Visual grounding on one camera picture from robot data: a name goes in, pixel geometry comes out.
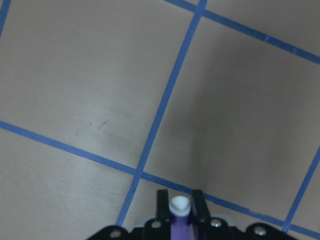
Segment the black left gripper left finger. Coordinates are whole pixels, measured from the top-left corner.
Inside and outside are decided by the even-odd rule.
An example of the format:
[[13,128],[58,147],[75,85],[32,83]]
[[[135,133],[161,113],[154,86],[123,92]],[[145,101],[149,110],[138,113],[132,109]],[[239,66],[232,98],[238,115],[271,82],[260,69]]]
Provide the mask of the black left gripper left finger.
[[156,219],[167,223],[171,221],[169,193],[167,189],[160,189],[156,192]]

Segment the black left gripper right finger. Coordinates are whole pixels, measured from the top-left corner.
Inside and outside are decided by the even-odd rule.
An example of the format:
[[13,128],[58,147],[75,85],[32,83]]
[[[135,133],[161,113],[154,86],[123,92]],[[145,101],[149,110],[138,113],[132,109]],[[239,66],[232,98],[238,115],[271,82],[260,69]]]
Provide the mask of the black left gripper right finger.
[[191,190],[192,223],[205,223],[210,218],[210,212],[202,190]]

